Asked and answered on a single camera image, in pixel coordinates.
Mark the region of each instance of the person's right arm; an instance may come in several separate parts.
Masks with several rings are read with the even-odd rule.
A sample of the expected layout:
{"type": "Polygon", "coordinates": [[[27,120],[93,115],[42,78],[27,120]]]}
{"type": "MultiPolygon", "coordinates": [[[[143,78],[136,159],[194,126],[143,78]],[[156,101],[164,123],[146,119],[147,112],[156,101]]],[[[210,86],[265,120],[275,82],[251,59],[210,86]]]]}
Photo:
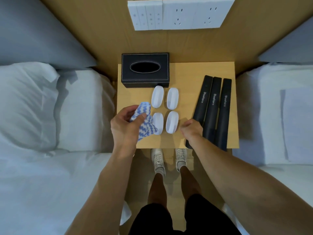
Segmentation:
{"type": "Polygon", "coordinates": [[[313,234],[313,208],[293,191],[203,138],[199,122],[188,120],[181,131],[214,186],[250,235],[313,234]]]}

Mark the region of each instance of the person's left hand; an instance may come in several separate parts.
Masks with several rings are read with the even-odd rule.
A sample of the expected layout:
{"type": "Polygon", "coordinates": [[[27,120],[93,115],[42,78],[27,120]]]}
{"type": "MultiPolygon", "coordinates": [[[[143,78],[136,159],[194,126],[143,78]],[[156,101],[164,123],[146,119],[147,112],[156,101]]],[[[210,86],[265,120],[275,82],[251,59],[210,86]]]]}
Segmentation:
{"type": "Polygon", "coordinates": [[[139,115],[133,122],[129,122],[138,105],[128,106],[111,120],[111,130],[114,139],[114,149],[131,150],[134,153],[139,137],[139,127],[147,117],[146,113],[139,115]]]}

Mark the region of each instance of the oval opening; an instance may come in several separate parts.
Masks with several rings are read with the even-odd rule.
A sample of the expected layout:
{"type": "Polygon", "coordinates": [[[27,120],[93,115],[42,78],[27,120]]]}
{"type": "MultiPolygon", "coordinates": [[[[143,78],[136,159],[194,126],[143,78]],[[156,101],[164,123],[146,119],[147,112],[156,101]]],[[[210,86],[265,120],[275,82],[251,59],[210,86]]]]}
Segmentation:
{"type": "Polygon", "coordinates": [[[131,70],[137,73],[153,73],[160,70],[161,66],[154,62],[138,62],[131,65],[131,70]]]}

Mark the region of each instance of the black leather tissue box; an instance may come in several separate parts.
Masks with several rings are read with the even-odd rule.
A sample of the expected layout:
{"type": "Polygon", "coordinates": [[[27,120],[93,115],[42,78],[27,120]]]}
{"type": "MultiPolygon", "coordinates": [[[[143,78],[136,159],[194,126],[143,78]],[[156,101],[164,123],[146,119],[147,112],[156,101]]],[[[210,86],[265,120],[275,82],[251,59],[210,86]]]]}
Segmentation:
{"type": "Polygon", "coordinates": [[[122,83],[126,88],[168,87],[170,54],[122,54],[122,83]]]}

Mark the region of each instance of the blue headboard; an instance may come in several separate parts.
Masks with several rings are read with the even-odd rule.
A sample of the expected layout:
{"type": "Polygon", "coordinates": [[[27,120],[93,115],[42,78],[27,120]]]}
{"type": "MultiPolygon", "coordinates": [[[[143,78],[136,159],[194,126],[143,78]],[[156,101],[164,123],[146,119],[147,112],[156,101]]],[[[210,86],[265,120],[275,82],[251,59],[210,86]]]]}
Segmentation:
{"type": "Polygon", "coordinates": [[[96,65],[40,0],[0,0],[0,65],[33,61],[56,69],[96,65]]]}
{"type": "Polygon", "coordinates": [[[313,63],[313,17],[259,56],[263,62],[313,63]]]}

